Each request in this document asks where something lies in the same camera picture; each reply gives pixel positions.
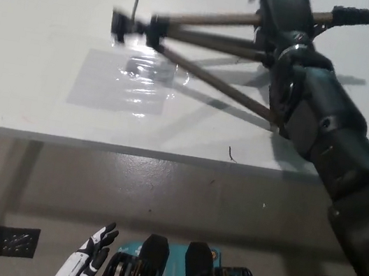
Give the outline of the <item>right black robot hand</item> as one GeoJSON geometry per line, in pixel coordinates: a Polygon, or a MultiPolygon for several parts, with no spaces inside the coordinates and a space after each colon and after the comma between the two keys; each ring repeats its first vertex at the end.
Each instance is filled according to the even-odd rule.
{"type": "Polygon", "coordinates": [[[259,41],[277,61],[287,52],[314,49],[310,0],[259,0],[259,41]]]}

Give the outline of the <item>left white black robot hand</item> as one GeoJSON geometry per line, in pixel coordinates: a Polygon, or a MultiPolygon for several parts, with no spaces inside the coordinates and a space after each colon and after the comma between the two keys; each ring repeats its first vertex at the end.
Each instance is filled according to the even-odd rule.
{"type": "Polygon", "coordinates": [[[119,235],[115,222],[100,228],[64,262],[55,276],[95,276],[110,252],[109,246],[119,235]]]}

